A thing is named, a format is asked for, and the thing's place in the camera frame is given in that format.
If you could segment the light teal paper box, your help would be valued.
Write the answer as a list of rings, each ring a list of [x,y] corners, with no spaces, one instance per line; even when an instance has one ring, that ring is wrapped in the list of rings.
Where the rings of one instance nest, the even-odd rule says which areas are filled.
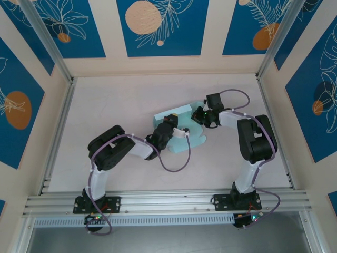
[[[199,146],[206,141],[206,135],[203,134],[202,126],[191,119],[193,112],[196,111],[199,106],[204,107],[204,103],[201,101],[196,101],[188,105],[155,114],[153,116],[153,128],[157,128],[157,126],[163,122],[165,116],[175,113],[178,116],[177,128],[188,128],[190,130],[190,147],[194,148]],[[172,137],[167,146],[172,153],[180,153],[188,150],[186,139],[178,137]]]

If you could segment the aluminium profile beam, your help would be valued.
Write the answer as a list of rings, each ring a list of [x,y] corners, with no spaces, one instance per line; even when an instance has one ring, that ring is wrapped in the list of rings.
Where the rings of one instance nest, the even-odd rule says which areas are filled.
[[[121,197],[121,215],[179,215],[214,213],[211,198],[229,193],[229,189],[108,191],[107,196]],[[75,198],[80,192],[46,192],[29,196],[23,210],[24,217],[65,217],[73,214]],[[272,188],[260,192],[263,211],[276,207],[278,212],[310,211],[312,205],[304,190]]]

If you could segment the black controller board green light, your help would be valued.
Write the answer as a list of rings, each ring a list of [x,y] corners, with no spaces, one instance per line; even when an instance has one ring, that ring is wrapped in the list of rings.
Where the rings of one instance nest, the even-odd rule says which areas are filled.
[[[101,215],[87,215],[84,218],[84,225],[105,225],[106,220]]]
[[[238,229],[246,229],[257,222],[263,215],[262,212],[235,213],[233,226]]]

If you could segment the aluminium table edge rail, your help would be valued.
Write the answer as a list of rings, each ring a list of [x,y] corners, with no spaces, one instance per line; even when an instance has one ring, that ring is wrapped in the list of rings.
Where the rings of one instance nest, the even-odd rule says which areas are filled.
[[[277,134],[277,127],[275,125],[274,116],[273,116],[273,113],[272,113],[272,110],[271,110],[270,100],[267,97],[267,93],[265,91],[265,88],[264,88],[264,85],[263,85],[263,82],[262,82],[261,78],[257,77],[256,80],[257,80],[257,83],[258,83],[258,86],[259,86],[259,89],[260,89],[260,92],[261,92],[261,96],[262,96],[266,111],[267,111],[269,119],[270,119],[270,124],[271,124],[271,127],[273,129],[275,139],[276,139],[277,144],[278,144],[278,153],[280,154],[282,164],[283,164],[284,169],[285,169],[285,173],[286,173],[287,178],[290,182],[291,188],[293,190],[296,190],[297,189],[296,182],[293,180],[293,177],[292,177],[292,174],[291,174],[291,171],[290,171],[289,161],[285,156],[285,153],[284,153],[284,150],[283,150],[283,147],[282,147],[282,143],[281,143],[281,141],[279,139],[279,136]]]
[[[60,148],[60,143],[62,140],[66,120],[67,120],[68,113],[71,107],[74,92],[76,89],[77,81],[78,81],[78,78],[73,77],[71,83],[69,84],[66,90],[65,98],[62,104],[62,109],[59,114],[59,118],[58,118],[57,125],[56,125],[56,130],[55,130],[55,133],[52,139],[52,144],[48,152],[46,163],[44,165],[44,171],[43,171],[42,178],[39,184],[39,188],[36,192],[38,196],[40,196],[43,193],[45,182],[48,179],[50,179],[52,176],[58,150]]]

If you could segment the blue floral wall panel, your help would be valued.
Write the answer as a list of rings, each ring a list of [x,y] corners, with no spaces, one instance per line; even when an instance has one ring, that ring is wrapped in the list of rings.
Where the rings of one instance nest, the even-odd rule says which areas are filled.
[[[0,38],[0,162],[18,169],[44,90]]]
[[[337,151],[337,29],[327,30],[286,85],[314,162]]]
[[[36,0],[33,5],[63,58],[106,57],[88,0]]]
[[[128,57],[199,56],[209,0],[116,0]]]
[[[337,16],[337,0],[305,0],[274,57],[277,71],[299,66]]]
[[[0,0],[0,6],[34,52],[46,72],[51,76],[55,63],[40,41],[17,0]]]
[[[222,55],[264,54],[292,0],[237,0]]]

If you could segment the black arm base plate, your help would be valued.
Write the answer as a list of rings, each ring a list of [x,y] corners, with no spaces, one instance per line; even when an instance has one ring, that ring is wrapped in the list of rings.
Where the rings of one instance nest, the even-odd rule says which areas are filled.
[[[260,196],[256,192],[247,194],[215,194],[211,203],[216,211],[261,210]]]
[[[119,213],[121,197],[102,197],[95,201],[102,213]],[[79,196],[75,199],[74,214],[98,213],[90,198]]]

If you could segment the aluminium frame post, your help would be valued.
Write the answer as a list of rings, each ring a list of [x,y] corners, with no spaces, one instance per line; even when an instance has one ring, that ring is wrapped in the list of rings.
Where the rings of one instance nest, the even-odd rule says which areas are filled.
[[[273,62],[274,57],[279,51],[285,37],[287,36],[290,28],[292,27],[298,13],[303,7],[305,0],[293,0],[290,4],[289,10],[285,13],[284,18],[277,30],[274,39],[272,40],[265,57],[256,73],[257,81],[261,81],[262,77],[265,75],[270,64]]]
[[[63,78],[67,81],[69,85],[72,85],[74,78],[71,75],[68,67],[66,66],[59,49],[57,48],[54,40],[52,39],[48,29],[46,28],[33,3],[30,0],[17,1],[32,28],[34,29],[35,33],[37,34],[39,40],[42,42],[48,54],[62,74]]]

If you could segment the aluminium frame strut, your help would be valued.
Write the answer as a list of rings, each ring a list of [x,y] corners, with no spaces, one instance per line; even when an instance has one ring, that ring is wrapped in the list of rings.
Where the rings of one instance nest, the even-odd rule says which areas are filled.
[[[32,237],[35,218],[22,218],[10,253],[27,253]]]
[[[311,253],[323,253],[310,213],[308,211],[299,211],[299,216]]]

